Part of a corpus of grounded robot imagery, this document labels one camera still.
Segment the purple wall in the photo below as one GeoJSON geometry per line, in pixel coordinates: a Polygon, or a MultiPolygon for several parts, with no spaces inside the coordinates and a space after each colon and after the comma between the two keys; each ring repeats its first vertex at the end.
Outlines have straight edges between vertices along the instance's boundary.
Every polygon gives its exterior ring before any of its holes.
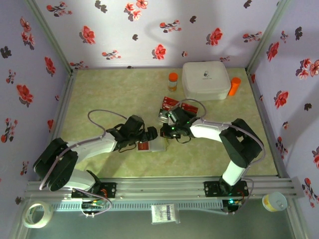
{"type": "Polygon", "coordinates": [[[181,67],[221,60],[246,67],[278,0],[35,2],[71,65],[181,67]]]}
{"type": "Polygon", "coordinates": [[[1,4],[0,29],[0,237],[5,239],[28,180],[37,179],[32,165],[46,147],[48,121],[67,72],[24,1],[1,4]]]}
{"type": "Polygon", "coordinates": [[[274,144],[289,176],[302,185],[299,203],[313,238],[319,238],[318,8],[319,1],[292,1],[251,71],[274,144]]]}

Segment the red package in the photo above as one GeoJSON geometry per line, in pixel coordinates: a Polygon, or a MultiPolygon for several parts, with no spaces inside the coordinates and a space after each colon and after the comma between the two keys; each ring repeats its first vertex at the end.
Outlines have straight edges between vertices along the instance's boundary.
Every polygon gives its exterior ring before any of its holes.
{"type": "MultiPolygon", "coordinates": [[[[163,99],[163,104],[162,104],[162,109],[163,110],[166,110],[168,111],[169,109],[171,109],[173,106],[175,106],[179,101],[177,100],[174,100],[170,97],[164,97],[163,99]]],[[[183,110],[186,110],[186,111],[189,111],[189,112],[192,112],[192,113],[197,113],[198,111],[198,108],[195,107],[195,106],[191,106],[189,104],[186,104],[186,103],[181,103],[181,108],[183,110]]]]}

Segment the tape roll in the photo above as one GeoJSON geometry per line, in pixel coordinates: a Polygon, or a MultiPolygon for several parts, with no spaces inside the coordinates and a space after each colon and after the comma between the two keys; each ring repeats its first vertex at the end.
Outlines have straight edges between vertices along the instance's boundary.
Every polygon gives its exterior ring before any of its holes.
{"type": "Polygon", "coordinates": [[[42,201],[34,201],[29,206],[26,207],[22,214],[22,222],[23,225],[27,228],[42,228],[49,223],[53,215],[53,208],[51,205],[42,202],[42,201]],[[38,222],[33,221],[33,214],[36,211],[36,208],[42,206],[43,207],[43,216],[38,222]]]}

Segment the container lid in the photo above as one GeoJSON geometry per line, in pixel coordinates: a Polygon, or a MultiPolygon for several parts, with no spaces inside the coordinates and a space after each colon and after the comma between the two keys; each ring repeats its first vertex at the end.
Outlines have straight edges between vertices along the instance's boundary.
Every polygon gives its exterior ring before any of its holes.
{"type": "Polygon", "coordinates": [[[170,81],[177,81],[178,74],[175,73],[175,72],[172,72],[172,73],[169,74],[168,78],[169,78],[170,81]]]}
{"type": "Polygon", "coordinates": [[[187,62],[183,65],[182,78],[190,92],[217,93],[229,91],[231,86],[226,68],[220,61],[187,62]]]}

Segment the white plastic container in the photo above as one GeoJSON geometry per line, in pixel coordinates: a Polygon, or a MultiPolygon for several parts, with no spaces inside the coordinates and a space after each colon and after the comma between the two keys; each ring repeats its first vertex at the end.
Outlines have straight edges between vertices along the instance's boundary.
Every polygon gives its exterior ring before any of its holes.
{"type": "Polygon", "coordinates": [[[223,100],[231,87],[220,61],[187,62],[183,65],[181,80],[186,98],[198,101],[223,100]]]}

